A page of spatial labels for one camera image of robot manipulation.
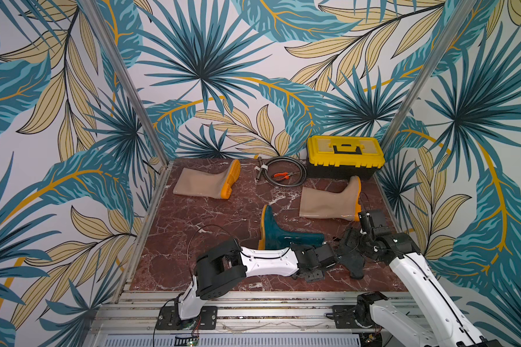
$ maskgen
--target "tropical leaf wallpaper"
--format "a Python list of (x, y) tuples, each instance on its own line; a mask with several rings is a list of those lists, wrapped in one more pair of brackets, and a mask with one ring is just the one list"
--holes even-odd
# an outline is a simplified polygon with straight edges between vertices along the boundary
[[(131, 66), (137, 6), (98, 3)], [(81, 344), (160, 166), (79, 4), (0, 1), (0, 345)]]
[(120, 52), (169, 158), (304, 156), (311, 135), (386, 127), (458, 3), (141, 1), (140, 39)]
[(380, 182), (475, 326), (521, 346), (521, 1), (477, 1), (418, 97)]

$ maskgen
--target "toolbox lid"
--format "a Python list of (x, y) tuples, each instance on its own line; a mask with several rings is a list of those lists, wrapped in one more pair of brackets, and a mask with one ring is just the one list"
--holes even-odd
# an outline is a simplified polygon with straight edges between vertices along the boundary
[(374, 137), (311, 136), (307, 140), (309, 162), (313, 165), (381, 168), (384, 153)]

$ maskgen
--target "red marble surface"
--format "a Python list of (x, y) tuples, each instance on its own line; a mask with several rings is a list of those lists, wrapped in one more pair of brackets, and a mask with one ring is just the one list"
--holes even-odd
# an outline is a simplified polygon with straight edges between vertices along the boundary
[[(255, 183), (256, 160), (241, 160), (241, 174), (233, 185), (228, 200), (174, 195), (174, 185), (184, 167), (219, 173), (231, 160), (224, 159), (176, 159), (161, 198), (157, 215), (146, 240), (141, 260), (134, 275), (131, 290), (181, 291), (190, 282), (187, 263), (187, 245), (197, 230), (208, 224), (222, 226), (226, 231), (209, 226), (199, 232), (189, 247), (189, 262), (194, 266), (198, 255), (234, 236), (240, 245), (257, 248), (261, 237), (261, 213), (263, 206), (272, 206), (278, 225), (296, 232), (323, 232), (326, 241), (341, 237), (349, 222), (343, 219), (308, 219), (299, 217), (301, 187), (275, 187), (261, 179)], [(273, 167), (272, 171), (291, 169)], [(339, 193), (347, 185), (346, 180), (308, 179), (306, 187)], [(370, 203), (373, 209), (388, 212), (382, 195), (373, 179), (362, 180), (361, 201)], [(275, 275), (252, 277), (242, 281), (234, 290), (263, 291), (406, 291), (395, 274), (383, 265), (367, 260), (365, 276), (361, 281), (349, 277), (345, 267), (336, 266), (321, 281), (307, 283), (302, 279)]]

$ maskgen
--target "pliers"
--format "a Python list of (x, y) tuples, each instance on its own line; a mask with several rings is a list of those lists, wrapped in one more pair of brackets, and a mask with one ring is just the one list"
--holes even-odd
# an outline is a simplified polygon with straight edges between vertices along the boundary
[(294, 171), (294, 172), (278, 172), (277, 174), (274, 174), (272, 177), (275, 178), (275, 181), (276, 182), (280, 182), (280, 181), (283, 181), (285, 179), (289, 179), (290, 176), (293, 176), (293, 175), (297, 175), (298, 173), (300, 173), (299, 171)]

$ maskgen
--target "yellow toolbox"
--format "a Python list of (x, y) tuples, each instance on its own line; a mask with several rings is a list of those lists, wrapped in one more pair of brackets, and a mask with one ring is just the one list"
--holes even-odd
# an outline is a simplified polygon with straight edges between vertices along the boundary
[(384, 165), (384, 153), (374, 137), (311, 136), (307, 140), (308, 177), (370, 178)]

